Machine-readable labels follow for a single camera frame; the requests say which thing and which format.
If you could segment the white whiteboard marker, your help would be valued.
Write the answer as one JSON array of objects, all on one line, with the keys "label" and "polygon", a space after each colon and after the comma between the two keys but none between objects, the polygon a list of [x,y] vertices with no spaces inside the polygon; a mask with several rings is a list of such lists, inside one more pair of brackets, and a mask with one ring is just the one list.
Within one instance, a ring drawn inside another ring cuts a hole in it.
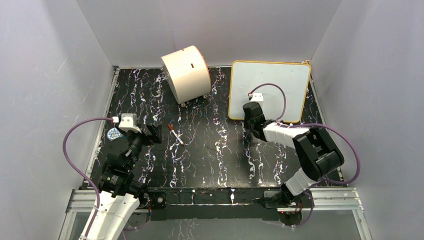
[{"label": "white whiteboard marker", "polygon": [[182,141],[182,139],[179,137],[179,135],[175,132],[173,125],[168,123],[167,127],[169,128],[170,132],[175,136],[177,141],[180,143],[181,146],[185,146],[185,143]]}]

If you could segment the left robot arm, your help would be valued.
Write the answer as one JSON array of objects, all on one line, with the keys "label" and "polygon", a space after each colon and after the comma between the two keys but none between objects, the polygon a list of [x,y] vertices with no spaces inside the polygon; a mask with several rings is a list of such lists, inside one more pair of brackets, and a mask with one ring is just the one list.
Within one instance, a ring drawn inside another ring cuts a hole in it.
[{"label": "left robot arm", "polygon": [[107,156],[97,185],[99,194],[81,240],[118,239],[136,208],[144,208],[150,201],[146,184],[134,179],[133,169],[144,146],[162,142],[162,126],[149,124],[149,133],[145,133],[131,114],[113,117],[112,122],[128,146],[119,155]]}]

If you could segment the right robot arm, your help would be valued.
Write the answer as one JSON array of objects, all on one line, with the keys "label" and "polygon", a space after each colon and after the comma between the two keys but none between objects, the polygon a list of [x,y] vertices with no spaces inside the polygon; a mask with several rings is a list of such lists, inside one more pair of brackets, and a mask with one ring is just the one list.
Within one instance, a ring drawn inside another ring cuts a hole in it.
[{"label": "right robot arm", "polygon": [[274,195],[264,194],[258,200],[265,208],[295,207],[312,185],[336,170],[344,157],[323,126],[285,126],[266,119],[257,102],[243,105],[244,123],[253,136],[264,142],[274,142],[295,150],[300,164],[297,172],[281,185]]}]

